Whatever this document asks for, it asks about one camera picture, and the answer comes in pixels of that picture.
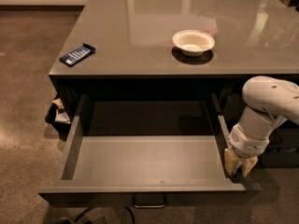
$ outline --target brown floor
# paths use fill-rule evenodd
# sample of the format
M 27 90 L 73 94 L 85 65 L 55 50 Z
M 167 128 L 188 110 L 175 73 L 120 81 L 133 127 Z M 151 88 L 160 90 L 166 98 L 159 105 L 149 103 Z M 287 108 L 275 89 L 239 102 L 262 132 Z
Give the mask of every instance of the brown floor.
M 64 140 L 45 123 L 55 96 L 48 73 L 78 18 L 74 11 L 0 11 L 0 220 L 53 223 L 84 208 L 53 208 L 37 195 L 50 186 Z M 255 169 L 262 191 L 244 205 L 136 210 L 136 224 L 298 223 L 299 169 Z M 94 223 L 131 223 L 124 208 L 95 208 Z

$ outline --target glossy table surface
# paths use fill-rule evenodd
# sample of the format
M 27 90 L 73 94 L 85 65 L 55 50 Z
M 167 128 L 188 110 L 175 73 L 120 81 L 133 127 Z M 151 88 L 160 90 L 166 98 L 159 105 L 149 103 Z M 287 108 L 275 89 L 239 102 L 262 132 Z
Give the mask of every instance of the glossy table surface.
M 52 77 L 189 77 L 299 73 L 299 13 L 278 0 L 89 0 L 59 56 L 88 43 L 90 58 Z M 184 56 L 172 36 L 212 35 L 215 47 Z

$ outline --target bowl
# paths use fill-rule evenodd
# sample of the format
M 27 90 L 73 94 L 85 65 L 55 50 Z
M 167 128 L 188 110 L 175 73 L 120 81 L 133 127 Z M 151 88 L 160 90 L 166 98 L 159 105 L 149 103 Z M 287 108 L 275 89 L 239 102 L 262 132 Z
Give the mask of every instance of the bowl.
M 215 45 L 211 35 L 196 30 L 180 31 L 174 34 L 172 40 L 186 56 L 199 56 Z

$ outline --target desk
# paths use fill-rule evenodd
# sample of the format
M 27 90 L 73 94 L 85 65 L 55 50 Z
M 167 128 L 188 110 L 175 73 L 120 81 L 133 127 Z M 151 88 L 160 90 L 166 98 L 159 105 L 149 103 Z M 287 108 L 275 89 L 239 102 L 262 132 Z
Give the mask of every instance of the desk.
M 219 142 L 214 131 L 212 135 L 196 135 L 193 138 L 84 136 L 84 122 L 89 123 L 94 115 L 94 112 L 86 110 L 99 106 L 93 100 L 203 100 L 211 92 L 219 93 L 225 81 L 246 79 L 248 76 L 296 78 L 299 71 L 298 25 L 299 14 L 293 7 L 284 7 L 278 0 L 90 0 L 60 55 L 82 42 L 96 46 L 96 53 L 72 68 L 57 60 L 50 71 L 51 81 L 74 127 L 66 142 L 61 179 L 54 187 L 44 188 L 40 193 L 51 203 L 63 206 L 77 199 L 84 200 L 83 205 L 103 205 L 116 200 L 128 204 L 132 195 L 147 192 L 172 193 L 168 202 L 179 203 L 178 192 L 255 189 L 227 178 L 222 170 L 217 150 Z M 216 46 L 198 58 L 183 56 L 174 48 L 172 36 L 187 29 L 206 31 L 215 38 Z M 214 114 L 218 113 L 216 117 L 223 139 L 227 129 L 217 110 L 216 104 Z M 94 123 L 97 127 L 101 121 Z M 161 151 L 160 145 L 164 146 L 164 143 L 171 146 Z M 130 156 L 140 164 L 136 170 L 137 177 L 133 164 L 124 161 L 120 152 L 116 151 L 123 149 L 120 144 L 127 144 L 122 154 L 130 156 L 129 150 L 135 150 L 138 157 L 143 155 L 140 159 Z M 168 152 L 176 158 L 166 158 L 169 169 L 156 174 L 146 162 L 154 159 L 156 170 L 163 168 L 160 156 L 154 156 L 159 150 L 163 158 L 169 156 Z M 145 155 L 148 152 L 154 157 Z M 208 155 L 193 156 L 193 152 Z M 91 158 L 94 153 L 102 156 Z M 111 160 L 103 161 L 109 157 L 114 157 L 117 164 Z M 187 165 L 193 163 L 195 168 L 189 169 L 191 166 L 184 165 L 178 175 L 172 176 L 174 167 L 169 165 L 179 167 L 183 163 L 176 159 L 183 159 Z M 86 162 L 92 163 L 95 168 L 90 168 Z M 200 165 L 206 166 L 209 172 L 198 168 Z M 124 166 L 132 168 L 128 173 L 129 179 L 125 178 L 126 175 L 122 176 Z M 108 170 L 116 172 L 118 177 L 115 179 Z M 195 200 L 197 197 L 188 197 L 183 203 L 194 203 Z

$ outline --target floor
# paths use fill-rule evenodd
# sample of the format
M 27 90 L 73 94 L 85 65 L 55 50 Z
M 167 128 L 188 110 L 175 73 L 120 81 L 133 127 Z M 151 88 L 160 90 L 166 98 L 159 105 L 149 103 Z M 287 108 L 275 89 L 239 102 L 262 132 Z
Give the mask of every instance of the floor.
M 44 120 L 55 96 L 48 73 L 76 11 L 0 11 L 0 220 L 54 223 L 84 208 L 53 208 L 40 196 L 50 186 L 64 149 L 63 136 Z M 246 204 L 132 208 L 136 224 L 298 223 L 299 169 L 254 169 L 262 191 Z M 94 208 L 78 222 L 132 223 L 124 208 Z

